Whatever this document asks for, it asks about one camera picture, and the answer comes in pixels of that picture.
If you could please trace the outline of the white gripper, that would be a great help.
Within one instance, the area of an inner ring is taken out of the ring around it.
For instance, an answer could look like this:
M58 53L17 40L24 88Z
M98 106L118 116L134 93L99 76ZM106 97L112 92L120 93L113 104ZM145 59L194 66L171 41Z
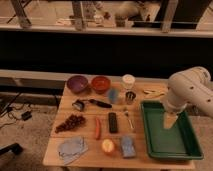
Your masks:
M170 104L168 101L163 102L163 107L165 109L164 113L164 123L163 126L165 129L170 129L177 121L178 115L183 112L186 108L185 105L182 106L174 106Z

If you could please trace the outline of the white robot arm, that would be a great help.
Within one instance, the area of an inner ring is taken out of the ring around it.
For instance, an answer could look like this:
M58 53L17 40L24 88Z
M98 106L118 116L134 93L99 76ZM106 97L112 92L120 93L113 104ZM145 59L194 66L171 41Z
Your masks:
M210 80L211 75L204 67L193 67L169 77L168 92L161 98L165 129L173 127L188 103L213 117L213 90L208 87Z

